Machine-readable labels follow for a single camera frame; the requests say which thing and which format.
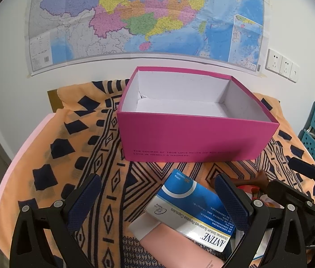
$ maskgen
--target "wall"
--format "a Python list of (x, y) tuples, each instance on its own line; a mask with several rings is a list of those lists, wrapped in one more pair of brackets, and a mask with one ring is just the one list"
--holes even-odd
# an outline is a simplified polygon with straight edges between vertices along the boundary
[[(281, 101), (296, 133), (303, 128), (315, 100), (315, 1), (271, 0), (269, 47), (301, 67), (294, 84), (263, 71), (263, 78), (231, 71), (251, 91)], [(28, 77), (25, 60), (25, 9), (27, 0), (0, 4), (0, 142), (12, 158), (37, 124), (51, 112), (47, 90), (91, 80), (128, 78), (136, 66), (183, 66), (223, 72), (220, 67), (163, 59), (125, 59), (89, 62)]]

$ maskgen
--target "silver screw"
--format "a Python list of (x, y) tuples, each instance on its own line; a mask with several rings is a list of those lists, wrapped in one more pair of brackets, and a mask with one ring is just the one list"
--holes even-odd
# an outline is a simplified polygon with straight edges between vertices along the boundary
[(263, 202), (261, 201), (261, 200), (255, 200), (254, 201), (254, 205), (256, 206), (256, 207), (261, 207), (262, 205), (263, 205)]
[(61, 207), (63, 205), (63, 201), (61, 200), (56, 200), (53, 204), (54, 207)]
[(295, 207), (292, 204), (288, 204), (288, 210), (294, 211)]
[(23, 212), (26, 212), (26, 211), (28, 211), (29, 210), (29, 206), (28, 205), (24, 205), (23, 207), (22, 207), (22, 211)]

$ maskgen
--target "wall switch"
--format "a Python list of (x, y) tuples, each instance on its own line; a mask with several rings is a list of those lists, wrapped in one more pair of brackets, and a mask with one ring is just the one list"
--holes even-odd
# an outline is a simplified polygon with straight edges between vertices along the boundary
[(285, 78), (289, 78), (291, 68), (292, 68), (292, 61), (283, 57), (281, 60), (281, 67), (280, 67), (279, 74), (284, 76)]
[(267, 58), (267, 64), (265, 68), (267, 70), (279, 73), (280, 66), (281, 66), (281, 60), (282, 56), (277, 53), (276, 51), (269, 49), (268, 51), (268, 58)]
[(299, 79), (299, 72), (300, 72), (300, 67), (296, 63), (292, 64), (291, 67), (291, 72), (290, 72), (290, 77), (289, 79), (293, 82), (297, 82)]

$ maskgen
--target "patterned fabric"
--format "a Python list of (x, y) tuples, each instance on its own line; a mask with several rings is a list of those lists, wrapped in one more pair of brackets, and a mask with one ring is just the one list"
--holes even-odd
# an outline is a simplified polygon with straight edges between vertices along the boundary
[[(127, 82), (91, 82), (58, 90), (64, 109), (57, 111), (22, 156), (0, 201), (0, 249), (7, 257), (19, 208), (25, 204), (47, 207), (65, 199), (90, 173), (101, 176), (102, 191), (74, 238), (95, 267), (162, 267), (139, 245), (128, 226), (144, 212), (174, 168), (207, 188), (217, 173), (248, 179), (263, 169), (270, 179), (282, 180), (315, 200), (314, 181), (287, 166), (292, 156), (314, 163), (311, 156), (283, 117), (279, 102), (259, 94), (256, 96), (268, 106), (280, 127), (256, 160), (126, 161), (116, 110)], [(60, 257), (51, 233), (46, 235), (53, 253)]]

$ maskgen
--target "open cardboard box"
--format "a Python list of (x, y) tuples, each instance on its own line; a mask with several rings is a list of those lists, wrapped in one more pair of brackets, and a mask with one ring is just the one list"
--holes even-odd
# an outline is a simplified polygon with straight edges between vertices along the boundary
[(195, 69), (137, 67), (118, 108), (130, 161), (255, 159), (278, 121), (232, 76)]

